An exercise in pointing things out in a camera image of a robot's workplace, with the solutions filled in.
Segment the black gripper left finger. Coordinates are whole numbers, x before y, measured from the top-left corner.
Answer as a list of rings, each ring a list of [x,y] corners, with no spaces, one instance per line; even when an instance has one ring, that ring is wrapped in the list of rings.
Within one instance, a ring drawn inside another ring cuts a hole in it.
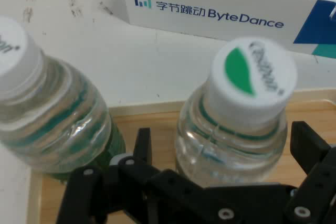
[[[133,154],[106,171],[74,170],[58,223],[106,223],[123,211],[136,223],[235,223],[236,208],[170,169],[152,165],[151,130],[141,128]]]

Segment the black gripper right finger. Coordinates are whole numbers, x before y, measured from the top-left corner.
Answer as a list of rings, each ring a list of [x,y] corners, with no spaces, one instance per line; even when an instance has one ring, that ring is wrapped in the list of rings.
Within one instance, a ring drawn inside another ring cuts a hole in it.
[[[291,125],[290,152],[306,178],[285,207],[289,223],[335,223],[335,147],[306,122]]]

